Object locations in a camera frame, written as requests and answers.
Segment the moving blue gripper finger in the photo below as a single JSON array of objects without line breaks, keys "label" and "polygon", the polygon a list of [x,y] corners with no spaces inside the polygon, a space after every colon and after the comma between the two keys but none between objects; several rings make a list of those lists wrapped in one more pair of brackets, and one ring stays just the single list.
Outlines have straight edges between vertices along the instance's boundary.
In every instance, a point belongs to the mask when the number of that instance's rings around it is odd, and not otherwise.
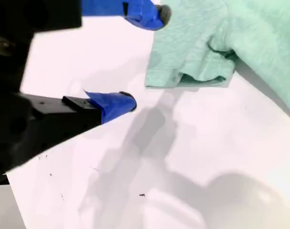
[{"label": "moving blue gripper finger", "polygon": [[165,27],[171,18],[168,5],[150,0],[34,0],[32,25],[36,31],[54,31],[81,27],[82,17],[124,18],[149,31]]}]

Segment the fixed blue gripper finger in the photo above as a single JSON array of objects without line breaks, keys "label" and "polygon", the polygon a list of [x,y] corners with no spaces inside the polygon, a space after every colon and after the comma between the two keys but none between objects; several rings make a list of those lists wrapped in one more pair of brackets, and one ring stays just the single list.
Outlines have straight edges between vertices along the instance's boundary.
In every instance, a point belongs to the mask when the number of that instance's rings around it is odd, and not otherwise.
[{"label": "fixed blue gripper finger", "polygon": [[31,114],[22,139],[13,148],[12,166],[21,166],[45,150],[137,108],[135,98],[126,92],[87,92],[87,96],[24,95],[31,103]]}]

